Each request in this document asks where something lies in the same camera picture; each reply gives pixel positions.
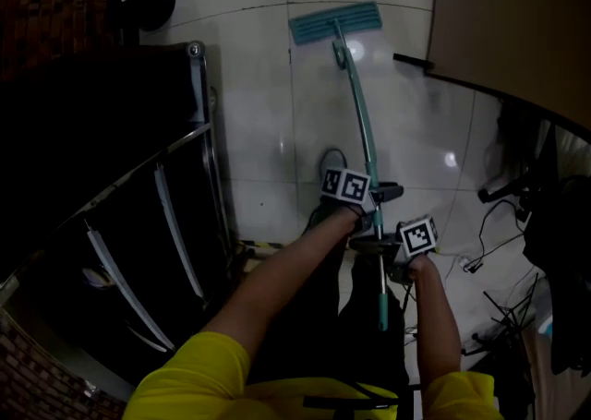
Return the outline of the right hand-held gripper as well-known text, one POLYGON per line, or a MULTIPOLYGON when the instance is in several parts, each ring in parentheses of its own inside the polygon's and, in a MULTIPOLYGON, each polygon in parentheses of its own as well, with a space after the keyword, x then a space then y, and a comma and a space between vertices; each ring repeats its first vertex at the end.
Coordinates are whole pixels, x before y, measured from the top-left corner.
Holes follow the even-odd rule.
POLYGON ((399 222, 395 234, 363 235, 351 238, 349 246, 355 251, 397 251, 386 271, 391 281, 407 281, 408 264, 418 255, 433 252, 438 231, 431 215, 399 222))

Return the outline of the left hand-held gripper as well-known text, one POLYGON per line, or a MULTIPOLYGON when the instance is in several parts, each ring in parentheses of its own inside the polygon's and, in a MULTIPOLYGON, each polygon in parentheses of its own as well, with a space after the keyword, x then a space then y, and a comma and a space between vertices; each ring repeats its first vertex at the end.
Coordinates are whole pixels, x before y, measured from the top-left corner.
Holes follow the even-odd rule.
MULTIPOLYGON (((383 226, 380 204, 370 188, 371 178, 345 168, 327 168, 321 182, 323 199, 339 202, 349 207, 359 207, 362 215, 372 218, 372 225, 383 226)), ((380 200, 394 200, 404 194, 404 188, 396 183, 383 183, 379 187, 380 200)))

